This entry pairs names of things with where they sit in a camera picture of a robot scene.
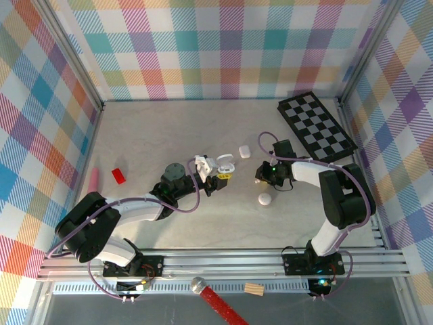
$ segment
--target table surface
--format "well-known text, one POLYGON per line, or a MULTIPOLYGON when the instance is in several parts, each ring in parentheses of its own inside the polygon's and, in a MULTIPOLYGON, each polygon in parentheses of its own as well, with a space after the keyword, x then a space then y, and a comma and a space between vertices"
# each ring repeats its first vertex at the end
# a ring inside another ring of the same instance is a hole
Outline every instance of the table surface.
MULTIPOLYGON (((333 100, 322 100, 337 121, 333 100)), ((125 198, 148 193, 160 181, 165 167, 185 164, 197 154, 235 157, 236 170, 226 188, 210 198, 201 195, 200 206, 190 214, 173 213, 161 221, 140 221, 117 227, 113 235, 132 240, 140 248, 274 248, 305 246, 325 220, 320 189, 295 182, 291 192, 277 192, 254 175, 265 154, 257 145, 261 131, 290 139, 298 156, 308 156, 289 125, 277 111, 277 100, 208 100, 171 102, 109 102, 85 175, 99 167, 99 191, 105 197, 125 198), (238 148, 248 144, 252 156, 240 158, 238 148), (127 181, 117 185, 111 170, 120 168, 127 181), (258 202, 269 193, 272 203, 258 202)), ((271 149, 273 139, 263 137, 271 149)), ((350 157, 339 160, 351 163, 350 157)), ((196 197, 179 201, 189 209, 196 197)), ((371 228, 354 230, 343 246, 375 246, 371 228)))

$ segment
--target black and white checkerboard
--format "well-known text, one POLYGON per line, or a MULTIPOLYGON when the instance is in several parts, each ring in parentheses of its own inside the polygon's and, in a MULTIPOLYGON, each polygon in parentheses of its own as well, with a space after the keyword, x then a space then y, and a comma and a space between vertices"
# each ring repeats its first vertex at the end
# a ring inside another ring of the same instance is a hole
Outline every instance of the black and white checkerboard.
POLYGON ((357 149, 313 92, 279 102, 278 111, 315 160, 330 163, 357 149))

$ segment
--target red pole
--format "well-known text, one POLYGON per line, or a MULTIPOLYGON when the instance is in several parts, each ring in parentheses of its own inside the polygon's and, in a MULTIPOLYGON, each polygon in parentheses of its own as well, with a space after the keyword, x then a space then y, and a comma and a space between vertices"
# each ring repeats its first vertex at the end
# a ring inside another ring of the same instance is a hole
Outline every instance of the red pole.
POLYGON ((203 278, 194 278, 191 282, 191 289, 194 293, 200 295, 228 324, 248 325, 233 308, 207 285, 203 278))

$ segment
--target wooden block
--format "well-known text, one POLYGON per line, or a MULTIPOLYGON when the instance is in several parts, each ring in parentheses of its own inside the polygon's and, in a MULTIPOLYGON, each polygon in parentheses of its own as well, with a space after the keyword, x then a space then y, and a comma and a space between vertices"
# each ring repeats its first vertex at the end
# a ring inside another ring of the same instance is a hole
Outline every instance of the wooden block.
POLYGON ((245 292, 252 295, 263 296, 265 287, 255 283, 245 283, 245 292))

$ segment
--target plaid wall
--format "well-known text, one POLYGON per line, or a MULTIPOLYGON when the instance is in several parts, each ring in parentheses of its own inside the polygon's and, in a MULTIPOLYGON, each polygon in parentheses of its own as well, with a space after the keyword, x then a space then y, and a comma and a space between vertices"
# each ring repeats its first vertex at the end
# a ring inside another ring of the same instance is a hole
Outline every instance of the plaid wall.
POLYGON ((0 324, 24 320, 96 113, 30 0, 0 1, 0 324))
POLYGON ((52 0, 107 100, 286 98, 312 89, 333 97, 344 76, 350 76, 352 70, 346 71, 385 4, 385 0, 67 2, 65 10, 52 0))
POLYGON ((392 248, 433 324, 433 0, 406 0, 348 114, 392 248))

